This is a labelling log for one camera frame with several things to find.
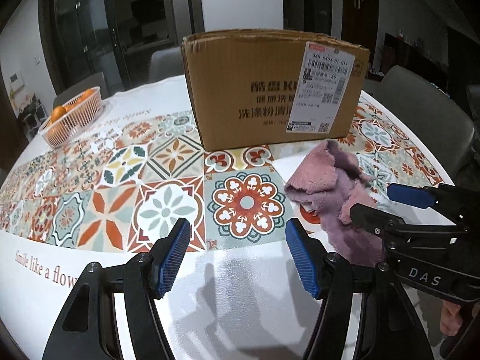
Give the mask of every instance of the crumpled cloth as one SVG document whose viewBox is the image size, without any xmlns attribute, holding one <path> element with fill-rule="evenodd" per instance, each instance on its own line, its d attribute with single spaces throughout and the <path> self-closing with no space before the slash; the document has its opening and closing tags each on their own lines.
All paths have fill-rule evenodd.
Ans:
<svg viewBox="0 0 480 360">
<path fill-rule="evenodd" d="M 370 180 L 354 154 L 326 140 L 303 159 L 286 182 L 285 194 L 320 217 L 328 242 L 339 254 L 352 264 L 373 267 L 382 259 L 382 240 L 353 226 L 350 218 L 355 203 L 375 207 L 365 188 Z"/>
</svg>

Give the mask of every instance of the patterned tablecloth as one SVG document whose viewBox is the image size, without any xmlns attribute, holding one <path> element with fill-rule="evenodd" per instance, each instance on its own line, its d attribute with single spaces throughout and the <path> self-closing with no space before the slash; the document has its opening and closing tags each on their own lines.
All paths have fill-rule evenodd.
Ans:
<svg viewBox="0 0 480 360">
<path fill-rule="evenodd" d="M 382 111 L 360 99 L 343 150 L 373 176 L 370 193 L 387 207 L 399 182 L 442 178 Z M 12 171 L 0 190 L 0 227 L 60 247 L 140 252 L 165 237 L 177 218 L 192 226 L 188 251 L 214 251 L 285 238 L 298 216 L 310 231 L 320 220 L 287 201 L 274 159 L 318 141 L 204 152 L 191 110 L 101 130 L 48 151 Z"/>
</svg>

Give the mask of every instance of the screw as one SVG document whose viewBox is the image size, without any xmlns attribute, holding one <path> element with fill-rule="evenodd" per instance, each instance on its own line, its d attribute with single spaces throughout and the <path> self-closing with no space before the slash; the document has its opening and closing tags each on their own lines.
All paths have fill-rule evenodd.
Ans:
<svg viewBox="0 0 480 360">
<path fill-rule="evenodd" d="M 329 259 L 333 263 L 338 261 L 339 258 L 340 258 L 340 255 L 338 253 L 335 253 L 334 251 L 327 254 L 327 259 Z"/>
<path fill-rule="evenodd" d="M 382 272 L 387 272 L 390 270 L 390 266 L 386 262 L 379 262 L 378 269 L 380 269 Z"/>
<path fill-rule="evenodd" d="M 98 271 L 98 269 L 100 268 L 100 264 L 97 263 L 97 262 L 91 262 L 90 264 L 88 264 L 87 266 L 87 271 L 90 272 L 90 273 L 93 273 L 95 271 Z"/>
<path fill-rule="evenodd" d="M 143 263 L 144 261 L 148 260 L 148 252 L 143 251 L 142 253 L 138 253 L 137 261 L 139 263 Z"/>
</svg>

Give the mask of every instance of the blue gripper pad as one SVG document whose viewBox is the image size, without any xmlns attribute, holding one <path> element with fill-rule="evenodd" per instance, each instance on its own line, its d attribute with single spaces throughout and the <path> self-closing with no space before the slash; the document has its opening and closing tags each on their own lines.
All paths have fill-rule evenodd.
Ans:
<svg viewBox="0 0 480 360">
<path fill-rule="evenodd" d="M 317 283 L 317 268 L 303 244 L 299 231 L 304 232 L 305 230 L 303 228 L 297 229 L 295 222 L 292 219 L 288 220 L 285 227 L 286 244 L 289 246 L 304 290 L 310 293 L 312 298 L 317 299 L 320 295 L 320 287 Z"/>
<path fill-rule="evenodd" d="M 435 198 L 427 190 L 408 185 L 390 184 L 387 188 L 387 196 L 394 202 L 422 209 L 433 207 L 435 204 Z"/>
<path fill-rule="evenodd" d="M 160 298 L 163 298 L 165 293 L 169 292 L 173 287 L 173 282 L 177 277 L 183 257 L 188 248 L 190 233 L 190 223 L 184 220 L 184 222 L 181 223 L 181 228 L 175 239 L 171 243 L 165 259 L 160 263 L 156 288 Z"/>
</svg>

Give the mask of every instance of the pink plastic basket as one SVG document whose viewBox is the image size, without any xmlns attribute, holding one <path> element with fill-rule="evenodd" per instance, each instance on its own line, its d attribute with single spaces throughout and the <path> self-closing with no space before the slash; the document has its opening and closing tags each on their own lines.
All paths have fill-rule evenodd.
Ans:
<svg viewBox="0 0 480 360">
<path fill-rule="evenodd" d="M 63 143 L 77 137 L 100 115 L 102 111 L 102 97 L 100 87 L 92 88 L 94 93 L 73 107 L 59 120 L 50 124 L 50 117 L 40 126 L 39 134 L 51 148 L 59 147 Z M 68 100 L 63 106 L 75 104 L 81 93 Z"/>
</svg>

